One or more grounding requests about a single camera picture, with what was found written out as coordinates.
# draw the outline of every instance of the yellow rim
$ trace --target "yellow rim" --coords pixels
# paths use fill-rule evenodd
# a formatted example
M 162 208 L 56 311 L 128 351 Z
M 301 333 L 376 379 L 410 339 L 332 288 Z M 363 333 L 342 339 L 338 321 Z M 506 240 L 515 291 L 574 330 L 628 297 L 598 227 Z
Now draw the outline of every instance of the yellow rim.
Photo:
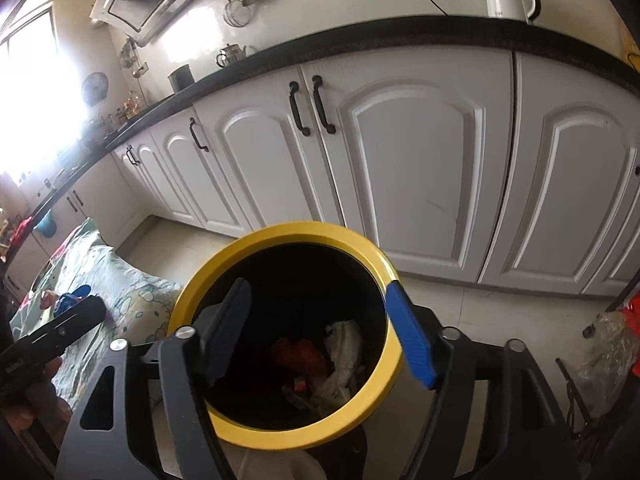
M 350 254 L 369 270 L 382 295 L 386 286 L 398 279 L 396 270 L 379 248 L 344 227 L 323 222 L 292 222 L 267 227 L 229 244 L 196 272 L 175 304 L 168 332 L 191 322 L 206 292 L 226 270 L 257 251 L 295 242 L 327 245 Z M 386 326 L 385 344 L 373 373 L 353 399 L 335 413 L 304 428 L 267 431 L 238 424 L 207 405 L 217 435 L 238 446 L 283 450 L 316 446 L 351 430 L 382 401 L 398 373 L 402 349 L 391 323 Z

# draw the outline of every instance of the metal screw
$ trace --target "metal screw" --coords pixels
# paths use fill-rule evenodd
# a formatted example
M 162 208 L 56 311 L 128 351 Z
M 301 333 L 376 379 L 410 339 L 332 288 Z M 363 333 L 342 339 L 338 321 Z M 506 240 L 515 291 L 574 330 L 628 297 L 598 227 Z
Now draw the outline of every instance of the metal screw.
M 178 339 L 188 339 L 196 333 L 196 329 L 193 326 L 181 326 L 175 331 L 175 336 Z
M 447 326 L 442 329 L 442 336 L 449 341 L 455 341 L 460 338 L 460 330 L 453 326 Z
M 128 344 L 129 343 L 126 339 L 114 339 L 113 341 L 111 341 L 109 348 L 111 348 L 111 350 L 113 350 L 114 352 L 119 352 L 120 350 L 124 350 Z
M 527 346 L 519 339 L 509 339 L 507 341 L 507 346 L 514 352 L 518 353 L 524 352 L 527 348 Z

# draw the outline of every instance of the cabinet door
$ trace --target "cabinet door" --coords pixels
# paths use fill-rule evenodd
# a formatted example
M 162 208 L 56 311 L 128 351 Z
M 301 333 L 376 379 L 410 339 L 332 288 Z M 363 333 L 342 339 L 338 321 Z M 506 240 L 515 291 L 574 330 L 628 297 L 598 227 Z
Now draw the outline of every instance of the cabinet door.
M 110 156 L 104 156 L 73 184 L 69 194 L 88 218 L 93 218 L 102 239 L 117 248 L 145 219 L 138 197 Z
M 616 241 L 584 287 L 585 294 L 616 296 L 640 269 L 640 187 Z
M 129 143 L 123 144 L 113 150 L 111 155 L 116 161 L 120 173 L 133 190 L 134 195 L 146 205 L 149 212 L 161 216 L 162 211 L 165 209 L 165 204 L 146 173 L 138 167 L 139 163 L 134 160 L 134 155 L 128 152 L 130 146 Z
M 42 267 L 47 263 L 49 255 L 40 247 L 33 235 L 24 239 L 14 259 L 9 264 L 5 278 L 16 299 L 22 301 L 30 290 Z
M 188 108 L 153 126 L 152 137 L 202 225 L 210 231 L 242 236 L 250 231 L 249 224 L 195 117 L 194 110 Z M 204 142 L 201 146 L 206 150 L 199 149 L 196 140 Z
M 44 251 L 51 256 L 60 244 L 66 240 L 76 227 L 86 220 L 78 202 L 69 193 L 58 200 L 51 208 L 51 216 L 56 223 L 56 233 L 51 238 L 45 238 L 41 232 L 34 230 L 33 237 Z
M 302 124 L 297 129 L 290 83 Z M 194 104 L 212 151 L 254 228 L 298 220 L 342 224 L 321 139 L 297 68 L 259 77 Z
M 475 282 L 508 159 L 511 54 L 390 48 L 303 71 L 336 127 L 322 140 L 347 227 L 398 270 Z
M 162 203 L 162 208 L 158 211 L 160 216 L 201 227 L 200 221 L 169 175 L 168 168 L 151 138 L 151 132 L 146 130 L 137 134 L 129 143 L 132 146 L 130 153 L 135 156 L 138 170 Z
M 516 56 L 516 78 L 510 175 L 480 282 L 578 293 L 638 189 L 640 102 L 533 56 Z

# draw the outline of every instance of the black countertop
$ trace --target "black countertop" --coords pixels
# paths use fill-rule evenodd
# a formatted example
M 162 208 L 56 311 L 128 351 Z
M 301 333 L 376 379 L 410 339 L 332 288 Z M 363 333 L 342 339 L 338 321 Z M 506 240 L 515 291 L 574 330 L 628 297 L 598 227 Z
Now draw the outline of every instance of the black countertop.
M 126 124 L 34 212 L 30 229 L 98 160 L 136 134 L 214 92 L 288 66 L 348 52 L 421 44 L 484 46 L 546 57 L 594 73 L 640 98 L 640 75 L 590 44 L 515 20 L 477 16 L 403 16 L 331 28 L 287 41 L 218 70 Z

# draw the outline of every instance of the black cabinet handle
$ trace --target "black cabinet handle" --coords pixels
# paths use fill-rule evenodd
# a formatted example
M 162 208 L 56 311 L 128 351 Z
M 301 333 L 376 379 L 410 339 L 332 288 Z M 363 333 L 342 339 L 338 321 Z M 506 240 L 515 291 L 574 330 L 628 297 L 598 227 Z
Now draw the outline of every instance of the black cabinet handle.
M 194 119 L 193 117 L 191 118 L 191 121 L 189 121 L 189 131 L 191 132 L 191 137 L 193 137 L 194 142 L 196 143 L 196 146 L 198 146 L 201 150 L 204 150 L 205 152 L 209 152 L 209 147 L 208 146 L 203 146 L 202 144 L 200 144 L 198 142 L 198 137 L 196 137 L 196 133 L 193 131 L 193 126 L 196 123 L 196 119 Z
M 135 163 L 135 159 L 134 159 L 134 160 L 131 160 L 131 157 L 130 157 L 130 155 L 129 155 L 129 151 L 130 151 L 130 150 L 131 150 L 131 146 L 129 146 L 129 147 L 127 148 L 127 152 L 126 152 L 126 153 L 127 153 L 127 158 L 129 159 L 129 163 L 130 163 L 132 166 L 137 166 L 137 164 Z
M 76 193 L 76 190 L 73 190 L 72 193 L 76 196 L 76 198 L 78 199 L 78 202 L 80 203 L 80 207 L 82 207 L 84 205 L 84 202 L 82 200 L 80 200 L 80 197 L 78 196 L 78 193 Z
M 314 84 L 314 102 L 316 103 L 316 111 L 318 112 L 318 116 L 320 117 L 320 122 L 324 129 L 328 134 L 335 133 L 335 125 L 329 124 L 326 121 L 326 115 L 324 114 L 324 106 L 322 106 L 322 99 L 320 97 L 320 92 L 318 89 L 322 86 L 322 78 L 319 75 L 315 75 L 311 78 L 311 81 Z
M 302 125 L 302 120 L 300 120 L 300 112 L 298 110 L 298 104 L 296 103 L 296 92 L 298 90 L 300 90 L 300 85 L 297 81 L 292 81 L 291 83 L 289 83 L 289 105 L 291 106 L 293 120 L 296 121 L 296 127 L 305 137 L 308 137 L 309 135 L 311 135 L 311 130 Z
M 69 197 L 66 197 L 66 201 L 69 202 L 69 205 L 71 206 L 71 209 L 73 209 L 77 213 L 78 212 L 78 208 L 76 206 L 74 206 L 74 203 L 71 202 L 71 199 Z
M 139 160 L 136 159 L 136 154 L 133 153 L 133 146 L 129 145 L 129 152 L 131 153 L 131 156 L 133 158 L 133 165 L 134 166 L 141 166 L 142 162 L 140 162 Z

